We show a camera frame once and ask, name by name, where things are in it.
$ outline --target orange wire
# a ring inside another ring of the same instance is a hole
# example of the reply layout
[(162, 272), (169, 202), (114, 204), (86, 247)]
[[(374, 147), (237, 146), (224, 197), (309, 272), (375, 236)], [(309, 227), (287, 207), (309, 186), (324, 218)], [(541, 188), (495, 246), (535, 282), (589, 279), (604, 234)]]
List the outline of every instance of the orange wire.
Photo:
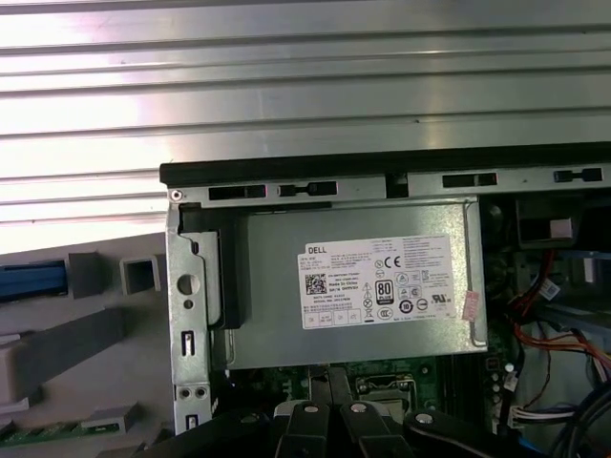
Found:
[[(606, 358), (605, 355), (600, 350), (598, 350), (596, 347), (591, 345), (586, 340), (583, 340), (580, 337), (575, 336), (573, 334), (570, 334), (570, 335), (565, 334), (563, 336), (557, 336), (554, 339), (546, 339), (546, 340), (536, 339), (534, 337), (524, 334), (517, 324), (515, 325), (515, 332), (516, 332), (516, 337), (521, 342), (529, 346), (532, 346), (534, 348), (539, 348), (539, 349), (547, 350), (547, 351), (582, 350), (582, 351), (589, 353), (593, 357), (595, 357), (602, 364), (611, 368), (611, 360)], [(549, 343), (551, 341), (557, 341), (558, 339), (565, 339), (567, 337), (573, 337), (574, 339), (577, 340), (577, 342), (576, 343)]]

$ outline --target screw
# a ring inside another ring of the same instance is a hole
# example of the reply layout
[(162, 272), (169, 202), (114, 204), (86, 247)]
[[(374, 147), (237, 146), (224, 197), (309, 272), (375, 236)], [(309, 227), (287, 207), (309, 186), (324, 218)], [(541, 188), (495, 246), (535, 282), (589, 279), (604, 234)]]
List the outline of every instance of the screw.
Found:
[(171, 200), (181, 200), (182, 199), (182, 191), (179, 191), (178, 189), (175, 189), (170, 194), (170, 199)]
[(432, 415), (429, 415), (428, 413), (419, 413), (416, 415), (416, 422), (421, 425), (430, 425), (434, 422), (434, 419)]
[(245, 417), (242, 417), (240, 421), (242, 423), (247, 423), (247, 424), (257, 423), (259, 421), (259, 415), (255, 413), (251, 413), (250, 415), (246, 415)]
[(353, 404), (350, 407), (350, 410), (352, 410), (354, 413), (363, 413), (367, 410), (367, 406), (364, 404)]

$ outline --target gray plastic part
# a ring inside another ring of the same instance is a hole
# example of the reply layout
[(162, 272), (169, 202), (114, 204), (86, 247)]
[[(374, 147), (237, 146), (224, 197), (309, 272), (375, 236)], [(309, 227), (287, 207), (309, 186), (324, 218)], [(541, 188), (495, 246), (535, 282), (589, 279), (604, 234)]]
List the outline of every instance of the gray plastic part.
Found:
[(102, 310), (0, 346), (0, 404), (30, 396), (49, 379), (123, 338), (117, 308)]
[(144, 443), (138, 446), (125, 447), (125, 448), (113, 448), (111, 450), (104, 450), (99, 453), (95, 458), (132, 458), (136, 456), (139, 451), (144, 450)]
[(165, 256), (153, 255), (143, 258), (124, 258), (119, 263), (123, 294), (155, 289), (161, 291), (166, 284)]
[(117, 424), (120, 434), (125, 434), (136, 422), (137, 404), (96, 410), (87, 420), (81, 422), (81, 427), (105, 427)]
[(106, 274), (97, 253), (69, 253), (66, 268), (68, 287), (73, 299), (87, 298), (104, 292)]

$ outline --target black cable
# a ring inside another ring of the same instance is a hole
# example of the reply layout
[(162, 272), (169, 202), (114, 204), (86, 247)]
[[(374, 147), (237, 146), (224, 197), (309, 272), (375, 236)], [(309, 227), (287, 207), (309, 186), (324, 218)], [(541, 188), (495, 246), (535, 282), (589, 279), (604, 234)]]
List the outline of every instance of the black cable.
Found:
[(611, 382), (594, 389), (581, 402), (550, 448), (550, 456), (577, 458), (587, 430), (606, 411), (611, 409)]
[(599, 399), (595, 400), (592, 405), (585, 409), (581, 418), (575, 422), (575, 427), (569, 435), (566, 456), (577, 457), (579, 447), (583, 442), (583, 438), (588, 429), (596, 423), (596, 421), (606, 412), (611, 410), (611, 384), (606, 384), (607, 389)]

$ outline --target slot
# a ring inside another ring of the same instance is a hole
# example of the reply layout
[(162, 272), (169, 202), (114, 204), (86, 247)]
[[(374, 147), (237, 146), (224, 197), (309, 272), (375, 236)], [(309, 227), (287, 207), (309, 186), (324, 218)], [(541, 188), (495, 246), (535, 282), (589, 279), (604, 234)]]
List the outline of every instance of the slot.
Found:
[(182, 331), (182, 356), (195, 356), (195, 334), (193, 331)]
[(210, 200), (232, 200), (234, 198), (264, 198), (267, 191), (264, 184), (252, 184), (249, 186), (223, 186), (221, 188), (208, 189)]
[(478, 186), (496, 186), (498, 184), (495, 173), (444, 175), (442, 182), (444, 188), (472, 188)]
[(580, 173), (572, 170), (556, 170), (554, 172), (554, 182), (556, 183), (570, 183), (577, 178), (581, 178), (586, 183), (602, 181), (602, 168), (583, 169)]
[(193, 429), (194, 427), (197, 427), (200, 424), (200, 417), (198, 417), (197, 415), (187, 415), (185, 417), (185, 422), (187, 430)]
[(298, 194), (308, 194), (312, 197), (337, 196), (337, 181), (312, 181), (303, 187), (294, 184), (278, 187), (278, 195), (281, 198), (292, 198)]

